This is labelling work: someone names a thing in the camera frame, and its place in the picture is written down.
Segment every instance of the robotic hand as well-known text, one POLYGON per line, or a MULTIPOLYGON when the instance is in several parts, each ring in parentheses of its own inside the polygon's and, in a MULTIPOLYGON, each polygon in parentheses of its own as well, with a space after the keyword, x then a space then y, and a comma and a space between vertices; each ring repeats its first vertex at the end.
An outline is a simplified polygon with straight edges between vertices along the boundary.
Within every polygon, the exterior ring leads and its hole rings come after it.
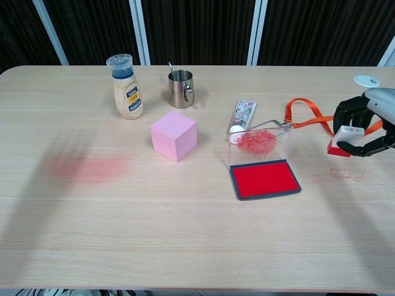
POLYGON ((395 148, 395 89, 370 88, 359 97, 342 101, 333 117, 333 131, 340 126, 351 125, 367 129, 374 114, 383 121, 386 135, 367 143, 363 147, 339 141, 337 145, 354 156, 371 156, 390 147, 395 148))

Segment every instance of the red stamp pad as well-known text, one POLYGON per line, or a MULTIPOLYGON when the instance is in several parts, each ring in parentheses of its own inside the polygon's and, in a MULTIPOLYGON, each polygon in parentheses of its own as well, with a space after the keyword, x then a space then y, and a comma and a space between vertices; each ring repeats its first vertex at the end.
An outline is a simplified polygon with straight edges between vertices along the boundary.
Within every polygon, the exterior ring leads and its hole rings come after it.
POLYGON ((301 191, 285 159, 232 165, 230 174, 239 200, 267 199, 301 191))

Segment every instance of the pink cube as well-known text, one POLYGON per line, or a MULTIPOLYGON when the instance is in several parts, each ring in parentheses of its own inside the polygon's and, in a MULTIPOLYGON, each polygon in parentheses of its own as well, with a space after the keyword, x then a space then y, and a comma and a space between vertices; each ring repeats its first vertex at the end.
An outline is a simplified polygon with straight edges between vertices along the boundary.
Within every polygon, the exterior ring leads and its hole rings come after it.
POLYGON ((198 129, 196 121, 171 111, 151 125, 154 149, 179 162, 196 147, 198 129))

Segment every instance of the mayonnaise bottle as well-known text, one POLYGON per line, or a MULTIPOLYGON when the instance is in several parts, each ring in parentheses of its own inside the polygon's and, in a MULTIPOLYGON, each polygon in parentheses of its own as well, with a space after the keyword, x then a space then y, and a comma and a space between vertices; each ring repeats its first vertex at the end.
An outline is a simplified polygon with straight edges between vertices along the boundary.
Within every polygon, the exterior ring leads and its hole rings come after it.
POLYGON ((133 72, 133 59, 129 54, 117 54, 106 61, 114 79, 115 104, 124 119, 139 118, 143 112, 140 88, 133 72))

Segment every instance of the mug handle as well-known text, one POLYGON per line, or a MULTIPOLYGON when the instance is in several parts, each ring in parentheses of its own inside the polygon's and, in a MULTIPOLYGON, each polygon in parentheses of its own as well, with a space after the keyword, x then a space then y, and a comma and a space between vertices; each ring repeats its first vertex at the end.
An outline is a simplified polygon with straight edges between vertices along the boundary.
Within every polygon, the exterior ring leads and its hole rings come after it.
POLYGON ((193 92, 193 89, 189 84, 184 84, 184 100, 188 102, 188 94, 193 92))

